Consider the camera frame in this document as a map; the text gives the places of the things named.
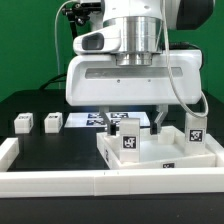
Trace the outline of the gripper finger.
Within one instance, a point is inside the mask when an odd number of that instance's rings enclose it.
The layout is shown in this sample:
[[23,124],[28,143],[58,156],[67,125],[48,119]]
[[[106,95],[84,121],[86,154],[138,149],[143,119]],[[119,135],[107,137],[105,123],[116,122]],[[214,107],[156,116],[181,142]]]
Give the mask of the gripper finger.
[[150,134],[159,134],[162,130],[162,123],[168,114],[168,106],[166,104],[161,104],[156,106],[156,111],[158,112],[156,118],[150,121]]
[[99,107],[99,112],[100,112],[100,116],[103,118],[105,124],[106,124],[106,132],[108,135],[110,136],[115,136],[116,135],[116,131],[117,131],[117,127],[116,124],[113,123],[107,116],[107,113],[109,112],[109,108],[108,107],[104,107],[104,106],[100,106]]

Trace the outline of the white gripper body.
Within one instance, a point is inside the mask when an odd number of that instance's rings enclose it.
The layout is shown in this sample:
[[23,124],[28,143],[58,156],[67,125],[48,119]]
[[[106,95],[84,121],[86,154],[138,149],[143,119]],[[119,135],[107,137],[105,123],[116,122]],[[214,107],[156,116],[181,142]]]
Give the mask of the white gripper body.
[[77,56],[68,67],[66,100],[72,106],[195,104],[201,65],[198,50],[157,54],[150,66],[119,66],[113,55]]

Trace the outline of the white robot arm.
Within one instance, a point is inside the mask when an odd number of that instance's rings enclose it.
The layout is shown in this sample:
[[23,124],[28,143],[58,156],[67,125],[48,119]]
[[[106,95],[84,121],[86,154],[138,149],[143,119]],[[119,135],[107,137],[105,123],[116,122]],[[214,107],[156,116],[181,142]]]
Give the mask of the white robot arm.
[[76,37],[67,71],[72,106],[155,105],[157,134],[168,107],[186,109],[204,100],[203,54],[187,43],[170,43],[169,30],[195,30],[212,15],[215,0],[80,0],[74,21],[93,23]]

